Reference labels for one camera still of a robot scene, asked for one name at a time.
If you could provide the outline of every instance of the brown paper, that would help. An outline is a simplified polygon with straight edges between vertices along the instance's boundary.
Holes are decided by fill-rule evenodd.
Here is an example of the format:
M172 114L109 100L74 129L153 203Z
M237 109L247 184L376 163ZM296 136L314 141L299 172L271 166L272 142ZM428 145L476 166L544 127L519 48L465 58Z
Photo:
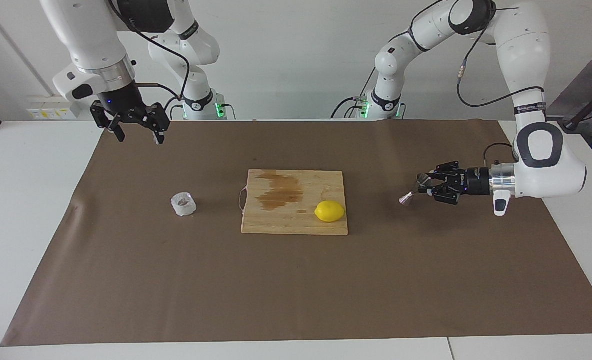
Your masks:
M2 345L592 333L591 285L542 201L502 218L488 196L398 203L437 164L482 166L497 123L173 123L162 146L124 128L102 135ZM350 235L241 234L248 169L342 171ZM179 218L183 191L198 210Z

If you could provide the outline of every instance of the table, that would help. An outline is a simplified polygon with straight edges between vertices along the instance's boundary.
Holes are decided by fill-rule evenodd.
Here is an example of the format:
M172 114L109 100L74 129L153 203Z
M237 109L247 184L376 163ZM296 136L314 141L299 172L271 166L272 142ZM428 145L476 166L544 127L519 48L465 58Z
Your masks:
M510 139L511 121L501 122ZM0 128L0 340L58 227L101 132L87 121L6 122ZM592 284L592 151L586 189L545 204ZM1 358L592 359L592 334L348 341L104 344L0 348Z

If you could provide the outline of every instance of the yellow lemon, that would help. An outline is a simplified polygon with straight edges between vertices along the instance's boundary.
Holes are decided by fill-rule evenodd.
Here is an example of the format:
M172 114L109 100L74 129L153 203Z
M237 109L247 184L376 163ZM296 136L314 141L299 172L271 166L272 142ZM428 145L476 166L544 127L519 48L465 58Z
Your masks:
M323 201L316 207L314 214L318 219L325 223L339 221L344 216L342 205L335 201Z

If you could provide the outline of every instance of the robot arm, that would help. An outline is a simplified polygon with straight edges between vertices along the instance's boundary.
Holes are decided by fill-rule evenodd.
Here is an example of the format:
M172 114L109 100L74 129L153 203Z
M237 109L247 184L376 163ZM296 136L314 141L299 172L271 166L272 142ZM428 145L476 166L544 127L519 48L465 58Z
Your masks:
M517 162L467 170L460 169L457 161L442 164L426 175L443 183L419 186L419 192L453 205L460 195L493 195L494 213L498 216L505 214L511 196L551 198L576 194L584 186L586 167L563 143L561 130L545 122L546 104L540 89L549 70L549 32L534 3L519 2L505 11L497 11L491 0L443 0L430 7L376 57L378 81L367 94L359 116L394 117L406 66L454 34L481 30L491 35L509 90L520 91L512 96L518 129L513 144Z
M191 13L185 0L173 0L175 22L170 31L154 39L157 43L182 54L189 61L190 69L179 57L149 43L149 55L169 70L179 84L186 86L182 94L182 106L185 118L193 120L218 119L225 117L225 110L220 107L224 96L209 87L207 76L198 66L213 64L218 60L220 48L216 39L206 33Z
M186 48L184 54L196 49L195 56L189 56L192 61L208 63L218 57L218 44L198 28L185 0L40 0L40 4L72 60L54 77L56 89L72 102L97 96L90 107L96 125L115 133L118 141L124 140L120 123L148 128L158 144L170 125L159 103L143 103L134 80L135 63L129 60L118 31L161 34L171 29L175 43Z

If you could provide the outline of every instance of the wooden cutting board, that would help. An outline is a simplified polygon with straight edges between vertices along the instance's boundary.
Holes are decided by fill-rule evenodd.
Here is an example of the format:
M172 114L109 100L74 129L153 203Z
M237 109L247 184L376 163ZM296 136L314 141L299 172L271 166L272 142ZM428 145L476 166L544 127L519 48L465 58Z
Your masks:
M241 233L346 236L347 214L333 223L314 215L325 200L346 209L341 171L249 170Z

